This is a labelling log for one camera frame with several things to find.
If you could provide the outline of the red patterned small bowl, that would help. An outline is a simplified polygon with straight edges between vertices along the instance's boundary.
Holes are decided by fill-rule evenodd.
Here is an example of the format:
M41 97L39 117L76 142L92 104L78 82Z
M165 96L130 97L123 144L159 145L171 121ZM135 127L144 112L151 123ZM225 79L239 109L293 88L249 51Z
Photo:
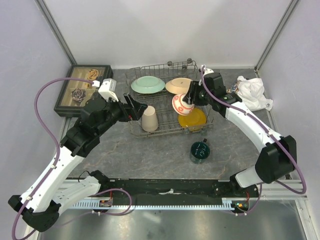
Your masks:
M189 115L195 107L194 104L188 104L183 101L183 98L185 97L185 95L186 95L185 93L176 94L171 101L174 111L181 116Z

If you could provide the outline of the beige bird plate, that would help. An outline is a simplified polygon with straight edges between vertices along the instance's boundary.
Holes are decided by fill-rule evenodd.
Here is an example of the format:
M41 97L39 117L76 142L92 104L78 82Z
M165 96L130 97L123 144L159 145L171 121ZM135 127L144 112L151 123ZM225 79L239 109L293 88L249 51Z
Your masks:
M165 84L165 88L172 94L186 94L189 90L192 80L185 77L178 77Z

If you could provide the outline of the beige paper cup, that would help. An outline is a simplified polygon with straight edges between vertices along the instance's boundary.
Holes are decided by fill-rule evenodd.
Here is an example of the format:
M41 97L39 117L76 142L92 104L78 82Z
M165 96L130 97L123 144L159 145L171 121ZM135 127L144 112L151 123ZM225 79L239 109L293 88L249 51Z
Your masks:
M156 109L149 105L142 115L142 129L146 132L154 132L157 130L159 123L156 114Z

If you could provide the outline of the yellow patterned plate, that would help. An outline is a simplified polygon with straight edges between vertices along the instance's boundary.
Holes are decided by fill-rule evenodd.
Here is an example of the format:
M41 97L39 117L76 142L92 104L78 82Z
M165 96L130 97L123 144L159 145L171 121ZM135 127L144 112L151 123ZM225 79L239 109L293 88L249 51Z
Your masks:
M179 115L178 123L184 129L188 129L191 132L199 131L204 127L207 122L205 113L199 109L194 108L188 115Z

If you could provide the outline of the mint green plate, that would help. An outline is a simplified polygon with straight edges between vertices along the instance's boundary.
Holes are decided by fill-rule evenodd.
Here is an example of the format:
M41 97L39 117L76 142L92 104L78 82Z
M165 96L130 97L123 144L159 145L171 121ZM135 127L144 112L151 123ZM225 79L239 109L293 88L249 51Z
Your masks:
M134 80L130 87L139 94L154 94L165 88L165 82L155 76L142 76Z

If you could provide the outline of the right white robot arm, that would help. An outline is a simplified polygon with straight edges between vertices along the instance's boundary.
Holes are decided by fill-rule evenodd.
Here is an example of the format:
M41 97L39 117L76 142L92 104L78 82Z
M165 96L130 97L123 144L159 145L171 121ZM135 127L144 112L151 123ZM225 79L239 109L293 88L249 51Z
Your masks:
M228 93L218 72L205 73L202 79L191 81L183 102L206 106L236 125L259 151L254 166L232 177L229 191L242 196L247 187L270 184L293 172L297 167L297 143L292 136L284 137L258 119L234 92Z

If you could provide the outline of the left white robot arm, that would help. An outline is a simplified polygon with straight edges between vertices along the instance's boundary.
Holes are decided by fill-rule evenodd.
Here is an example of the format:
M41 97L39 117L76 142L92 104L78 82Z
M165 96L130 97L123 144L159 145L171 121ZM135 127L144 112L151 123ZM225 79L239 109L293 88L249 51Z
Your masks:
M22 195L13 195L8 204L24 222L38 232L45 232L70 206L85 197L106 196L110 191L109 178L101 171L66 189L59 191L71 171L100 143L100 137L117 122L138 121L147 105L124 94L121 101L94 98L87 101L80 117L61 140L57 154L37 181Z

